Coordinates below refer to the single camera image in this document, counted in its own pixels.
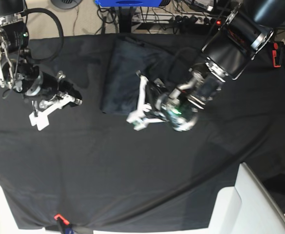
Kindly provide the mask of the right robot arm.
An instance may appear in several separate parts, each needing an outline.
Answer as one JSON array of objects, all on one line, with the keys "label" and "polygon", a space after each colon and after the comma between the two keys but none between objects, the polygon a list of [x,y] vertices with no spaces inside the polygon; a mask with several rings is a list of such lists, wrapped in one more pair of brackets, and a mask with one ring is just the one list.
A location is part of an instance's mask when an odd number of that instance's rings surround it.
[{"label": "right robot arm", "polygon": [[[28,46],[27,20],[33,13],[48,15],[58,30],[60,42],[47,58],[34,58]],[[62,25],[54,13],[44,8],[29,9],[23,0],[0,0],[0,87],[5,89],[2,97],[15,92],[40,109],[81,105],[80,92],[65,80],[65,74],[58,72],[52,76],[39,67],[41,63],[52,62],[63,45]]]}]

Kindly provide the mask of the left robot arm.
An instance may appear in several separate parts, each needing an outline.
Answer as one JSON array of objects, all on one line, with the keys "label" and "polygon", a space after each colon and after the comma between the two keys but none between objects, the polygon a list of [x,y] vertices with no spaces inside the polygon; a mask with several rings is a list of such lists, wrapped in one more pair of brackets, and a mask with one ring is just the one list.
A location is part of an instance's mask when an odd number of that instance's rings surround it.
[{"label": "left robot arm", "polygon": [[236,79],[285,22],[285,0],[244,0],[237,3],[216,35],[202,48],[203,63],[189,71],[187,82],[169,90],[161,80],[140,75],[137,108],[127,117],[139,131],[151,123],[167,122],[178,132],[190,130],[198,113]]}]

